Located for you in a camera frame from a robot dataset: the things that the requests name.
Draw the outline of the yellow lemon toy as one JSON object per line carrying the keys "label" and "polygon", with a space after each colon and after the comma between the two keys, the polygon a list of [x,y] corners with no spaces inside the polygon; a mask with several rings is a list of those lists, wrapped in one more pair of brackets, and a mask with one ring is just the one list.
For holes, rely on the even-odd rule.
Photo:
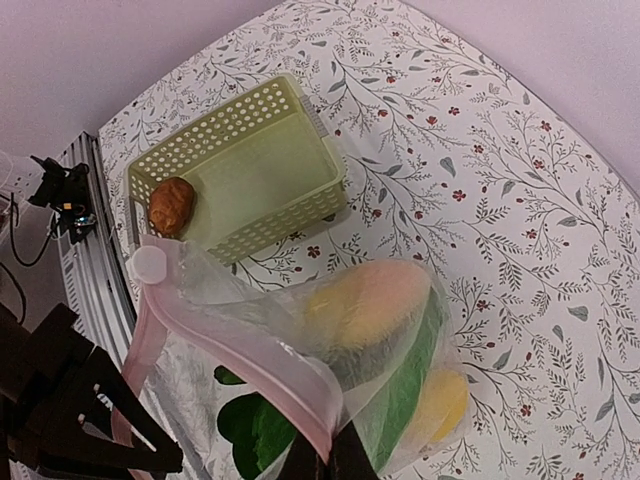
{"label": "yellow lemon toy", "polygon": [[432,371],[423,384],[405,440],[415,446],[441,442],[462,420],[468,398],[468,383],[462,374],[449,369]]}

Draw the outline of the brown bread roll toy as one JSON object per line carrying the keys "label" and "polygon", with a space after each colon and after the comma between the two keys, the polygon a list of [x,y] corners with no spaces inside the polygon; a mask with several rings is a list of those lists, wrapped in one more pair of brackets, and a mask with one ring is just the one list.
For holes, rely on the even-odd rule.
{"label": "brown bread roll toy", "polygon": [[152,191],[149,201],[149,220],[163,236],[179,235],[188,225],[196,202],[193,186],[180,177],[161,182]]}

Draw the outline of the orange yellow mango toy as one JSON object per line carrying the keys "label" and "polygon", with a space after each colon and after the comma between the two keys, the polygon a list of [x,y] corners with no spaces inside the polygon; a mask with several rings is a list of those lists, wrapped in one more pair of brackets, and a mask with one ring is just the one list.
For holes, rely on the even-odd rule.
{"label": "orange yellow mango toy", "polygon": [[406,260],[360,264],[311,295],[304,329],[331,347],[355,350],[376,345],[422,310],[431,286],[430,274]]}

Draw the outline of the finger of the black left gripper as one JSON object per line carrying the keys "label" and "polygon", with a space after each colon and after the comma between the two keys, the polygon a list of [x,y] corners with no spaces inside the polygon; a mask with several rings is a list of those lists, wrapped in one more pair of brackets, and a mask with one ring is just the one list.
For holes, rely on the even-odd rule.
{"label": "finger of the black left gripper", "polygon": [[147,413],[109,354],[56,305],[35,331],[1,310],[1,472],[178,473],[179,445]]}

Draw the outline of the clear pink zip top bag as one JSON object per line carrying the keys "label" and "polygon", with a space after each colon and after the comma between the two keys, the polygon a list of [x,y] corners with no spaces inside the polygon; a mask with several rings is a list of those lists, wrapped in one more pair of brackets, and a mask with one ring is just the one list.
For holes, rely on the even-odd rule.
{"label": "clear pink zip top bag", "polygon": [[[431,290],[446,306],[426,379],[437,369],[455,370],[469,388],[452,344],[444,292],[427,267],[406,261],[430,274]],[[195,473],[211,478],[218,449],[232,449],[218,431],[217,415],[241,395],[264,397],[322,459],[348,423],[359,435],[354,419],[405,361],[426,305],[376,345],[331,347],[304,329],[304,310],[316,290],[349,268],[262,292],[194,243],[142,238],[128,263],[139,288],[139,310],[122,373],[135,393],[149,392],[162,402]],[[441,442],[411,445],[406,429],[389,462],[375,472],[393,474],[457,441],[468,423],[468,404]]]}

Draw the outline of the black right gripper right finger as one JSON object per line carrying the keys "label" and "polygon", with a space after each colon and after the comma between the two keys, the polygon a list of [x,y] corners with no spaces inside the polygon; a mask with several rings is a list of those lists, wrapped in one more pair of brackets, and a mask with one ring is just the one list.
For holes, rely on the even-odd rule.
{"label": "black right gripper right finger", "polygon": [[352,422],[333,441],[327,473],[332,480],[379,480]]}

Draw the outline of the floral white table mat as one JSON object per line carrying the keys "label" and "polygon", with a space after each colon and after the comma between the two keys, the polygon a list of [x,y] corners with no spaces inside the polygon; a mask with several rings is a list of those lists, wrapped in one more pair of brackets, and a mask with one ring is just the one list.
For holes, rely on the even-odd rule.
{"label": "floral white table mat", "polygon": [[270,289],[397,255],[438,273],[471,425],[401,477],[637,478],[638,202],[503,67],[410,6],[287,1],[157,81],[99,132],[117,222],[128,162],[280,73],[344,150],[349,204],[233,272]]}

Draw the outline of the green bok choy toy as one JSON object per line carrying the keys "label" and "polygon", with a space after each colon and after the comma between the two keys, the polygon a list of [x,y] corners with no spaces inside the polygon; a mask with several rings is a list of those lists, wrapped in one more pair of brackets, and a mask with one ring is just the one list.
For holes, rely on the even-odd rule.
{"label": "green bok choy toy", "polygon": [[[432,289],[417,339],[405,361],[354,419],[371,465],[378,473],[391,459],[417,409],[446,319],[446,306]],[[241,395],[224,404],[217,415],[217,428],[232,444],[236,469],[244,479],[255,479],[265,472],[297,435],[296,428],[258,393]]]}

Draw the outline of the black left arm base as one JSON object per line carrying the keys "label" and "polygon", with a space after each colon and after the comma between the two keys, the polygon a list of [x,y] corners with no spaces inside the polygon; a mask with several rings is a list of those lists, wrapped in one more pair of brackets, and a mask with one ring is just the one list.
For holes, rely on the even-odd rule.
{"label": "black left arm base", "polygon": [[67,168],[50,157],[41,159],[31,155],[30,159],[44,173],[41,184],[28,202],[37,207],[51,208],[58,215],[59,232],[67,232],[71,244],[82,242],[97,223],[88,181],[89,165],[79,163]]}

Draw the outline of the aluminium front rail frame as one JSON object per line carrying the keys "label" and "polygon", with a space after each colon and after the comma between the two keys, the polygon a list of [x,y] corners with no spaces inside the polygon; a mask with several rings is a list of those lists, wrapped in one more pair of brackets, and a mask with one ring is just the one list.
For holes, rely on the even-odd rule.
{"label": "aluminium front rail frame", "polygon": [[89,194],[97,217],[97,224],[83,240],[73,243],[66,233],[57,242],[67,301],[79,314],[75,329],[104,348],[121,367],[131,344],[136,311],[125,281],[98,140],[81,133],[59,161],[65,167],[89,166]]}

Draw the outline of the beige perforated plastic basket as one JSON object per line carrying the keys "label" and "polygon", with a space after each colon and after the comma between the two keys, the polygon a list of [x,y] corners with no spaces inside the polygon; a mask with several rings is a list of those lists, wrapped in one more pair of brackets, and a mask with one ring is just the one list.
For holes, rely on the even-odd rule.
{"label": "beige perforated plastic basket", "polygon": [[345,165],[297,80],[284,73],[176,131],[125,173],[130,247],[155,235],[152,192],[178,177],[195,192],[178,234],[230,265],[346,205]]}

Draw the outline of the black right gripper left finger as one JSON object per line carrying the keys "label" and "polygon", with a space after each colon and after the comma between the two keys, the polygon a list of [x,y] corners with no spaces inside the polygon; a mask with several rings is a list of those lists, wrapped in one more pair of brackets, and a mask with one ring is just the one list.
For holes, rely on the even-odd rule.
{"label": "black right gripper left finger", "polygon": [[277,480],[325,480],[327,467],[309,441],[298,433]]}

